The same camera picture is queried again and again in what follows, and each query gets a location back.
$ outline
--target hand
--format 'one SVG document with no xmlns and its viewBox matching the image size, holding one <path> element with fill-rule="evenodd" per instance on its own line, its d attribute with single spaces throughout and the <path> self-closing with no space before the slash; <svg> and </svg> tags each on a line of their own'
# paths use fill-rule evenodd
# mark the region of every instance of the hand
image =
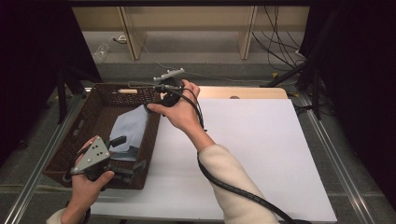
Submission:
<svg viewBox="0 0 396 224">
<path fill-rule="evenodd" d="M 199 87 L 184 79 L 183 84 L 184 89 L 190 90 L 184 90 L 183 95 L 197 104 L 198 102 L 196 102 L 195 97 L 199 95 Z M 149 104 L 148 109 L 166 116 L 173 126 L 179 128 L 190 138 L 198 152 L 215 144 L 212 138 L 202 128 L 195 109 L 185 99 L 180 98 L 177 104 L 172 107 Z"/>
<path fill-rule="evenodd" d="M 188 80 L 183 79 L 182 81 L 184 89 L 186 89 L 183 91 L 183 95 L 197 104 L 195 98 L 199 95 L 199 87 Z M 180 98 L 172 107 L 149 104 L 148 109 L 166 116 L 176 128 L 179 128 L 183 132 L 187 132 L 189 129 L 195 128 L 196 126 L 201 126 L 195 109 L 183 98 Z"/>
<path fill-rule="evenodd" d="M 93 137 L 82 148 L 91 144 L 98 136 Z M 83 155 L 78 157 L 76 163 L 82 159 Z M 85 212 L 93 205 L 101 188 L 113 178 L 114 172 L 107 171 L 103 173 L 96 181 L 92 182 L 85 175 L 73 175 L 72 186 L 73 193 L 69 205 L 67 205 L 62 215 L 62 223 L 79 223 L 85 216 Z"/>
</svg>

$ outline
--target basket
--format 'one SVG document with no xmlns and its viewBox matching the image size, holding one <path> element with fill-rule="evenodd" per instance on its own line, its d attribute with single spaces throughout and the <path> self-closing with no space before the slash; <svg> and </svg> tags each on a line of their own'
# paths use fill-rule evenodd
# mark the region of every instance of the basket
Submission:
<svg viewBox="0 0 396 224">
<path fill-rule="evenodd" d="M 137 94 L 119 93 L 120 89 L 130 88 L 121 84 L 96 84 L 92 88 L 77 118 L 43 171 L 44 175 L 70 188 L 71 184 L 63 181 L 64 174 L 77 152 L 88 140 L 96 135 L 108 139 L 118 115 L 160 99 L 153 89 L 137 89 Z M 146 161 L 146 167 L 136 172 L 129 183 L 113 178 L 106 185 L 108 189 L 142 189 L 145 186 L 159 121 L 159 114 L 149 113 L 136 161 L 110 160 L 112 167 L 122 169 L 132 170 L 134 165 L 141 161 Z"/>
</svg>

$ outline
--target white table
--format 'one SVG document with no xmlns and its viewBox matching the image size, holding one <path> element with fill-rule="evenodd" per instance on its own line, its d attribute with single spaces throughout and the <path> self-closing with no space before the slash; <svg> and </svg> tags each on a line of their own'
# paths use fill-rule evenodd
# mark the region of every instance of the white table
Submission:
<svg viewBox="0 0 396 224">
<path fill-rule="evenodd" d="M 240 160 L 269 202 L 293 218 L 336 222 L 290 100 L 199 102 L 208 133 Z M 107 189 L 92 213 L 130 219 L 222 220 L 192 143 L 167 118 L 160 120 L 144 189 Z"/>
</svg>

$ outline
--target aluminum rail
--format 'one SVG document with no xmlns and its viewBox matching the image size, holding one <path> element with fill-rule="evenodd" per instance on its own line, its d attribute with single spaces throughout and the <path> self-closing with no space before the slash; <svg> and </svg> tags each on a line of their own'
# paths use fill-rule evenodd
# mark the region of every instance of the aluminum rail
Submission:
<svg viewBox="0 0 396 224">
<path fill-rule="evenodd" d="M 20 222 L 29 202 L 31 201 L 35 193 L 35 188 L 43 176 L 41 174 L 41 171 L 43 170 L 44 166 L 47 164 L 47 161 L 55 152 L 57 145 L 61 141 L 64 129 L 67 126 L 68 121 L 77 112 L 78 102 L 80 99 L 81 95 L 76 95 L 72 97 L 68 108 L 69 113 L 67 113 L 66 117 L 64 118 L 64 122 L 56 127 L 54 134 L 52 135 L 49 143 L 44 149 L 40 160 L 35 166 L 35 169 L 33 170 L 26 184 L 24 185 L 18 199 L 10 208 L 5 224 L 17 224 Z"/>
<path fill-rule="evenodd" d="M 311 105 L 309 97 L 306 93 L 301 93 L 301 101 L 303 105 Z M 340 158 L 340 155 L 337 152 L 330 136 L 327 134 L 326 129 L 324 128 L 321 120 L 317 120 L 314 112 L 312 110 L 308 110 L 308 117 L 311 120 L 312 125 L 315 128 L 315 131 L 318 134 L 318 137 L 325 149 L 334 171 L 336 172 L 338 179 L 341 182 L 341 185 L 346 192 L 346 196 L 349 198 L 350 203 L 352 204 L 353 209 L 355 210 L 358 219 L 362 224 L 375 224 L 375 220 L 370 213 L 370 210 L 367 206 L 366 201 L 364 201 L 361 193 L 356 186 L 355 182 L 352 180 L 347 168 L 345 167 L 343 161 Z"/>
</svg>

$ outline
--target beige sweater sleeve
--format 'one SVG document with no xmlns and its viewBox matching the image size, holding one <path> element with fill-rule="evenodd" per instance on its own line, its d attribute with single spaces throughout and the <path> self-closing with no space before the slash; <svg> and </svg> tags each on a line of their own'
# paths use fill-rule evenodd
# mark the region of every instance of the beige sweater sleeve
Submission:
<svg viewBox="0 0 396 224">
<path fill-rule="evenodd" d="M 263 198 L 239 161 L 220 145 L 213 145 L 199 154 L 201 164 L 215 178 Z M 227 224 L 278 224 L 276 216 L 261 205 L 212 184 L 216 199 Z"/>
<path fill-rule="evenodd" d="M 47 219 L 46 224 L 62 224 L 61 216 L 64 213 L 64 209 L 61 209 L 54 213 L 49 219 Z"/>
</svg>

